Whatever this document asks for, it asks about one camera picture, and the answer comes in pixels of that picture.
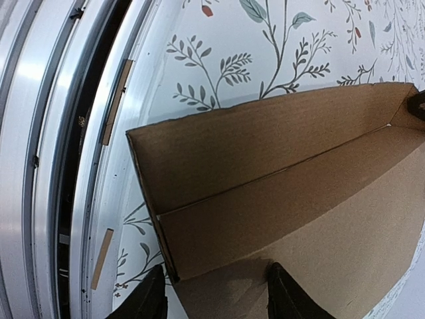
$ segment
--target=brown tape strip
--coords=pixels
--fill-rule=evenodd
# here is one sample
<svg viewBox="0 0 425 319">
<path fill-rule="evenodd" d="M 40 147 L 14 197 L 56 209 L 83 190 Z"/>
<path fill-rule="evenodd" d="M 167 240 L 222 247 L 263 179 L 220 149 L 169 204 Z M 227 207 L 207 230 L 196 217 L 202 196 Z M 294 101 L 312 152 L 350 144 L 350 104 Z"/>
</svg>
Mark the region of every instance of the brown tape strip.
<svg viewBox="0 0 425 319">
<path fill-rule="evenodd" d="M 122 68 L 120 80 L 118 81 L 118 85 L 114 92 L 114 99 L 112 100 L 111 112 L 109 113 L 108 121 L 106 122 L 104 138 L 102 139 L 103 145 L 109 145 L 112 128 L 114 127 L 115 118 L 117 116 L 118 106 L 120 105 L 121 96 L 124 93 L 127 77 L 131 70 L 132 65 L 133 65 L 132 60 L 126 60 L 124 62 L 124 67 Z"/>
<path fill-rule="evenodd" d="M 114 231 L 112 229 L 106 229 L 104 241 L 102 243 L 102 246 L 100 247 L 98 262 L 96 263 L 96 268 L 93 272 L 93 278 L 92 278 L 92 289 L 96 290 L 98 287 L 99 279 L 100 279 L 100 273 L 102 272 L 102 269 L 104 267 L 106 254 L 108 253 L 109 246 L 111 244 L 112 235 L 114 234 Z"/>
</svg>

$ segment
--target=floral tablecloth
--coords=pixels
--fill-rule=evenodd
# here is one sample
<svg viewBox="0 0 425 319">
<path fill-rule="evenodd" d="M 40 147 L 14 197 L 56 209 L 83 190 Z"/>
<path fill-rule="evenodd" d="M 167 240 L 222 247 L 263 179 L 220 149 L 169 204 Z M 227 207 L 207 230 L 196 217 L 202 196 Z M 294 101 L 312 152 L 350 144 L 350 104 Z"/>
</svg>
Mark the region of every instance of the floral tablecloth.
<svg viewBox="0 0 425 319">
<path fill-rule="evenodd" d="M 149 122 L 327 86 L 413 82 L 425 88 L 425 0 L 179 0 Z M 139 185 L 123 219 L 118 307 L 162 263 Z M 384 318 L 409 271 L 365 318 Z M 170 318 L 184 318 L 172 288 Z"/>
</svg>

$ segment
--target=cardboard strip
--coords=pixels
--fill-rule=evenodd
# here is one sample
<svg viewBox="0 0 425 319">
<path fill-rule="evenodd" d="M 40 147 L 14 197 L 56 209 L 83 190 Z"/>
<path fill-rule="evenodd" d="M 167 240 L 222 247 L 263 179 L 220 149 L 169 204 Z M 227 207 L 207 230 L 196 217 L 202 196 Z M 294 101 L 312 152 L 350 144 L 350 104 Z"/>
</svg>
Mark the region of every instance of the cardboard strip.
<svg viewBox="0 0 425 319">
<path fill-rule="evenodd" d="M 102 269 L 104 267 L 106 254 L 108 253 L 109 246 L 111 244 L 112 235 L 114 234 L 114 231 L 112 229 L 106 229 L 104 241 L 102 243 L 102 246 L 100 247 L 98 262 L 96 263 L 96 268 L 93 272 L 92 277 L 92 289 L 96 290 L 98 288 L 98 283 L 100 279 L 100 273 L 102 272 Z"/>
<path fill-rule="evenodd" d="M 114 92 L 114 99 L 112 100 L 111 112 L 109 114 L 108 121 L 106 122 L 104 138 L 102 139 L 103 145 L 109 145 L 112 128 L 114 127 L 115 118 L 117 116 L 118 106 L 120 105 L 121 96 L 125 92 L 127 77 L 131 70 L 131 66 L 133 65 L 133 62 L 134 61 L 132 60 L 126 60 L 124 62 L 124 67 L 122 68 L 120 80 L 118 81 L 118 85 Z"/>
</svg>

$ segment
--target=open cardboard box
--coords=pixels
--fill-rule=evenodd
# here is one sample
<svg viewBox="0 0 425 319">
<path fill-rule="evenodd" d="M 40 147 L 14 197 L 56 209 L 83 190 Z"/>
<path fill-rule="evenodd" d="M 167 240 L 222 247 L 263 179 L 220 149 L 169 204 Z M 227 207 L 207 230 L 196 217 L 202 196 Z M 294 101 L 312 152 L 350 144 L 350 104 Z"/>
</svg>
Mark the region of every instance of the open cardboard box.
<svg viewBox="0 0 425 319">
<path fill-rule="evenodd" d="M 338 319 L 407 271 L 425 216 L 412 84 L 326 88 L 127 133 L 167 270 L 190 318 L 267 318 L 281 263 Z"/>
</svg>

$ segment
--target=brown cardboard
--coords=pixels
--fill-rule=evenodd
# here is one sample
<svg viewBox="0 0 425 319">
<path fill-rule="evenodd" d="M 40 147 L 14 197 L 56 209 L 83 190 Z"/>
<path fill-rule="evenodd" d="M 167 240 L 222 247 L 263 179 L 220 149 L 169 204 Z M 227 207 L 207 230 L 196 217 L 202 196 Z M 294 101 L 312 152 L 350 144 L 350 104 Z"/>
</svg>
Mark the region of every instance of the brown cardboard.
<svg viewBox="0 0 425 319">
<path fill-rule="evenodd" d="M 410 265 L 425 216 L 412 84 L 328 88 L 128 132 L 190 318 L 267 318 L 278 261 L 338 319 L 362 318 Z"/>
</svg>

